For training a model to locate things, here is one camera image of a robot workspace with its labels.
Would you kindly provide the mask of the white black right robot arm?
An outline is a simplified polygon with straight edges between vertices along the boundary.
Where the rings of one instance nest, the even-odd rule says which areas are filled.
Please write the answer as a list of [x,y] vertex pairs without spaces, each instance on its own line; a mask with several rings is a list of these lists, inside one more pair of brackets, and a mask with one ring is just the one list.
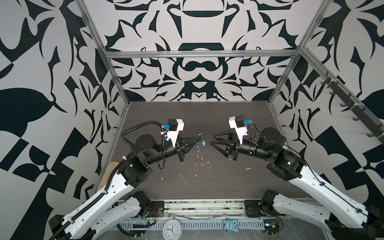
[[256,141],[244,140],[246,134],[244,128],[217,133],[210,146],[234,161],[240,154],[267,161],[267,169],[275,176],[320,203],[310,205],[267,190],[258,202],[258,217],[261,214],[292,216],[322,228],[335,240],[374,240],[383,230],[384,224],[379,221],[380,212],[375,206],[367,207],[349,198],[315,173],[304,159],[284,149],[287,139],[278,130],[263,129]]

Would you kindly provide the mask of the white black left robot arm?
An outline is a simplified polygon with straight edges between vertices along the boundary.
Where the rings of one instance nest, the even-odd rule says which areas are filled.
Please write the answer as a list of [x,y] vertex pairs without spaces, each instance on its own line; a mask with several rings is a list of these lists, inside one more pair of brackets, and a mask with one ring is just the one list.
[[95,240],[123,220],[145,217],[151,200],[143,191],[135,191],[152,172],[150,165],[177,155],[185,155],[202,140],[200,135],[177,136],[176,143],[165,142],[166,149],[152,135],[141,135],[126,160],[111,172],[107,183],[80,207],[49,221],[52,240]]

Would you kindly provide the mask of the blue owl figure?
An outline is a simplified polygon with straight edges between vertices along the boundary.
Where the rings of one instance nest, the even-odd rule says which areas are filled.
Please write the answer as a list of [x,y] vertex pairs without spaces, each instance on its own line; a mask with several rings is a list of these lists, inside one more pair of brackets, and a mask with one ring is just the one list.
[[238,233],[239,232],[239,221],[236,219],[227,218],[223,221],[224,230],[228,233]]

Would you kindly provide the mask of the round white analog clock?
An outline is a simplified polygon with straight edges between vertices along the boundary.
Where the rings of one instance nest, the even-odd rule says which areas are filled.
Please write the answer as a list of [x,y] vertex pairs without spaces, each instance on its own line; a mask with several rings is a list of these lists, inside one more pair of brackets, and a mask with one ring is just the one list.
[[183,234],[183,224],[175,219],[168,220],[163,226],[165,240],[180,240]]

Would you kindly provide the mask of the beige wooden brush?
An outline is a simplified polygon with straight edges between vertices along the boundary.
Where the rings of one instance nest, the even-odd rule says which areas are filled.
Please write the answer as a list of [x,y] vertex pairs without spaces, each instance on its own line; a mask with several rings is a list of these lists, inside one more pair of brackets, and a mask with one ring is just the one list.
[[108,182],[108,179],[112,173],[112,171],[115,169],[115,167],[119,164],[119,162],[110,162],[109,165],[107,166],[103,177],[101,178],[101,181],[98,185],[97,192],[105,187],[105,185]]

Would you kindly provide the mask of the small electronics board left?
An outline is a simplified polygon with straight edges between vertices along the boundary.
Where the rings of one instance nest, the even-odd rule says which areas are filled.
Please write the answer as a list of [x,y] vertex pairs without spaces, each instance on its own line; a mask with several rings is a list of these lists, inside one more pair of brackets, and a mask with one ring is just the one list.
[[157,223],[156,219],[153,218],[152,220],[141,220],[141,221],[136,221],[132,223],[132,230],[138,231],[138,230],[143,230],[143,229],[150,229],[151,227],[155,226]]

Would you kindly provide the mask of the small electronics board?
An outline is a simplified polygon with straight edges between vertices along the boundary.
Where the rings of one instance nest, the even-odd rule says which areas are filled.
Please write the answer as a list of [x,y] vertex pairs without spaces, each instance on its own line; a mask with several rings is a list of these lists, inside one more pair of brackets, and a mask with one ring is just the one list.
[[264,233],[270,236],[279,233],[284,227],[284,222],[280,217],[273,219],[263,219],[263,221],[265,228]]
[[155,226],[157,223],[156,219],[153,218],[152,220],[141,220],[141,221],[136,221],[132,223],[132,230],[138,231],[138,230],[143,230],[143,229],[150,229],[151,227]]

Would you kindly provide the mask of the small electronics board right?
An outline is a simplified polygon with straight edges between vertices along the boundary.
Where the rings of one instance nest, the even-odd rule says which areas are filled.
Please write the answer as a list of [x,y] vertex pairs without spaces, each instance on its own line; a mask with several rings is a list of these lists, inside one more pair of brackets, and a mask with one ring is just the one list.
[[263,219],[263,221],[265,228],[264,233],[270,236],[279,233],[284,227],[284,222],[280,217],[273,219]]

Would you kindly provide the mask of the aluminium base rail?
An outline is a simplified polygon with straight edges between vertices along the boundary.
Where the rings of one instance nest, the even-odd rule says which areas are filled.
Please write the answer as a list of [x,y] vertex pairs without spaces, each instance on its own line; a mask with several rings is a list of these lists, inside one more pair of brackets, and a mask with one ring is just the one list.
[[[137,199],[131,197],[121,205],[111,208],[112,204],[102,201],[96,202],[91,207],[84,207],[81,210],[76,210],[73,216],[67,216],[69,221],[74,223],[92,223],[94,221],[113,221],[121,222],[122,220],[133,218],[136,216],[145,216],[149,213],[151,201],[144,199]],[[192,215],[228,215],[237,216],[240,214],[240,206],[231,207],[230,203],[189,203],[189,204],[174,204],[171,211],[186,217],[187,214]],[[301,219],[306,222],[316,224],[329,219],[331,212],[325,207],[309,205],[301,201],[296,201],[284,197],[283,195],[276,195],[271,203],[266,201],[258,201],[254,207],[243,206],[244,213],[249,218],[258,218],[262,216],[280,216],[287,215],[294,218]]]

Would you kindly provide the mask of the black wall hook rail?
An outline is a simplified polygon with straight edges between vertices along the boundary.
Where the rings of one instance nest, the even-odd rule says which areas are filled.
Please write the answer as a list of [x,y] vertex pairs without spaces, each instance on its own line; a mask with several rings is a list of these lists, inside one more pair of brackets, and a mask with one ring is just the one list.
[[364,104],[358,97],[349,90],[344,82],[338,78],[332,78],[329,72],[321,74],[324,79],[322,82],[323,87],[331,90],[329,100],[329,110],[331,112],[331,105],[335,97],[340,99],[342,103],[341,108],[352,111],[355,115],[353,120],[362,122],[370,131],[367,134],[369,138],[375,137],[382,145],[384,144],[384,123]]

